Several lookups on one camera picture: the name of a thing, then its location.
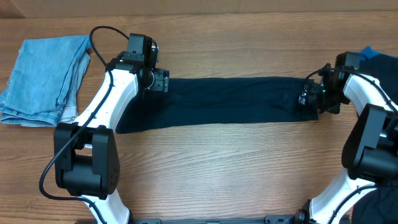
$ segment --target folded denim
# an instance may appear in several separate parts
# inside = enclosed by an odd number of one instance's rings
[[[90,47],[88,35],[25,40],[0,95],[0,121],[30,127],[73,121]]]

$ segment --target wood grain tabletop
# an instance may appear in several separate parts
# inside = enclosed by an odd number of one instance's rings
[[[89,34],[94,26],[145,34],[160,47],[171,78],[306,77],[338,54],[370,45],[398,55],[398,12],[319,12],[207,16],[0,19],[0,91],[24,39]],[[106,61],[127,47],[111,30],[95,44]],[[104,79],[96,55],[78,93],[81,113]],[[302,123],[207,124],[116,136],[118,190],[136,218],[236,218],[290,214],[341,169],[341,149],[356,122],[352,105]],[[39,192],[53,156],[53,128],[0,124],[0,223],[92,220],[81,202]],[[55,184],[45,189],[68,195]]]

